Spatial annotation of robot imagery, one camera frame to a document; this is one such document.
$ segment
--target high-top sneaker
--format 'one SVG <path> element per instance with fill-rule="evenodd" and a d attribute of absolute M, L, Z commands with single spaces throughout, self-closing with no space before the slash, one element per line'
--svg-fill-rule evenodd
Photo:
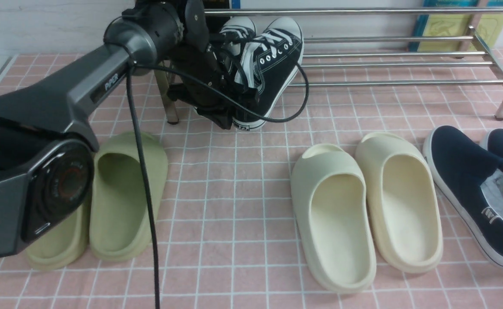
<path fill-rule="evenodd" d="M 259 102 L 245 106 L 261 116 L 268 117 L 285 88 L 297 74 L 297 64 L 303 59 L 303 32 L 289 17 L 271 23 L 252 42 L 247 43 L 242 53 L 242 65 L 248 86 L 257 88 Z M 243 84 L 240 72 L 235 82 Z M 236 109 L 234 126 L 244 131 L 259 129 L 265 121 L 240 109 Z"/>
<path fill-rule="evenodd" d="M 224 24 L 220 33 L 233 33 L 243 41 L 250 41 L 255 37 L 257 28 L 255 27 L 254 22 L 248 17 L 233 17 Z M 228 51 L 236 57 L 234 59 L 237 59 L 238 61 L 240 61 L 243 47 L 244 44 L 240 43 L 231 43 L 228 46 L 224 46 L 224 48 L 228 49 Z M 224 60 L 224 64 L 226 65 L 230 76 L 234 78 L 234 74 L 236 74 L 236 66 L 233 64 L 233 61 L 230 57 L 226 56 L 222 57 L 222 59 Z"/>

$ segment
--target black canvas sneaker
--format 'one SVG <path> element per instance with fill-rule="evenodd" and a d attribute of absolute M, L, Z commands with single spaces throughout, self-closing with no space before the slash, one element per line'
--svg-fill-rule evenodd
<path fill-rule="evenodd" d="M 261 116 L 268 117 L 285 88 L 298 72 L 297 64 L 303 59 L 303 32 L 295 20 L 282 17 L 271 23 L 253 42 L 247 43 L 240 64 L 248 86 L 257 88 L 259 102 L 245 106 Z M 240 72 L 235 82 L 243 84 Z M 234 126 L 244 131 L 259 129 L 265 121 L 236 109 Z"/>
<path fill-rule="evenodd" d="M 248 17 L 233 17 L 224 24 L 220 33 L 232 33 L 237 35 L 242 41 L 251 41 L 256 36 L 257 28 L 253 20 Z M 240 61 L 244 46 L 245 43 L 231 43 L 223 48 L 227 49 L 227 51 L 234 56 L 234 59 Z M 222 59 L 224 60 L 224 64 L 230 76 L 234 78 L 236 75 L 236 66 L 232 59 L 227 56 L 222 57 Z"/>
<path fill-rule="evenodd" d="M 503 267 L 503 158 L 448 125 L 432 131 L 423 151 L 434 182 L 483 254 Z"/>

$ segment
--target shoe rack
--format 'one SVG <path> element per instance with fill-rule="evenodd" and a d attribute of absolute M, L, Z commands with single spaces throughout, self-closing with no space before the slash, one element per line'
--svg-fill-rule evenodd
<path fill-rule="evenodd" d="M 331 8 L 331 9 L 207 9 L 206 16 L 336 16 L 336 15 L 389 15 L 389 14 L 468 14 L 469 26 L 462 36 L 384 36 L 384 37 L 315 37 L 305 39 L 305 45 L 318 43 L 357 43 L 357 42 L 424 42 L 424 41 L 459 41 L 457 51 L 379 51 L 353 53 L 305 53 L 304 58 L 369 58 L 369 57 L 451 57 L 463 59 L 460 61 L 365 61 L 360 63 L 321 63 L 303 64 L 305 72 L 316 69 L 350 69 L 350 68 L 449 68 L 449 67 L 489 67 L 494 73 L 493 79 L 455 79 L 444 80 L 376 80 L 363 82 L 311 82 L 310 87 L 377 87 L 377 86 L 503 86 L 503 67 L 490 47 L 477 33 L 477 27 L 482 14 L 503 14 L 503 7 L 487 7 L 488 0 L 479 0 L 477 6 L 455 8 Z M 469 46 L 477 51 L 468 51 Z M 466 57 L 482 57 L 483 61 L 467 61 Z M 174 76 L 163 72 L 155 73 L 162 101 L 166 110 L 167 121 L 176 124 L 179 121 L 175 104 L 167 98 L 169 84 L 175 80 Z M 303 83 L 293 83 L 289 87 L 304 87 Z M 495 119 L 503 121 L 503 100 L 494 114 Z"/>

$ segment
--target green book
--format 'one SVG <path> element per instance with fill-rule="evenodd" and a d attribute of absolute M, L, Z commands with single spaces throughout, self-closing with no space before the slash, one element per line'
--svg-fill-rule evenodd
<path fill-rule="evenodd" d="M 477 0 L 424 0 L 424 6 L 476 6 Z M 488 6 L 503 6 L 503 0 L 490 0 Z M 434 14 L 421 15 L 414 27 L 413 36 L 461 36 L 465 35 L 470 15 Z M 503 14 L 485 14 L 477 26 L 480 37 L 492 47 L 503 29 Z M 459 41 L 411 42 L 409 51 L 456 51 Z"/>

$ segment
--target slide sandal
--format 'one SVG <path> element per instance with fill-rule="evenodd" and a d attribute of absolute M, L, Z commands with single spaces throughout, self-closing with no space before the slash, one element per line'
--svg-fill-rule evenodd
<path fill-rule="evenodd" d="M 35 270 L 57 270 L 79 258 L 89 243 L 89 196 L 67 219 L 34 241 L 25 250 Z"/>
<path fill-rule="evenodd" d="M 156 218 L 167 179 L 167 155 L 155 137 L 148 133 L 141 137 Z M 125 132 L 103 143 L 94 164 L 89 224 L 92 252 L 112 262 L 135 258 L 151 241 L 135 133 Z"/>
<path fill-rule="evenodd" d="M 383 258 L 408 273 L 435 268 L 442 258 L 442 227 L 433 178 L 420 151 L 397 135 L 370 133 L 355 156 Z"/>
<path fill-rule="evenodd" d="M 314 278 L 336 293 L 366 289 L 376 275 L 366 186 L 353 157 L 320 144 L 291 173 L 291 199 L 305 258 Z"/>

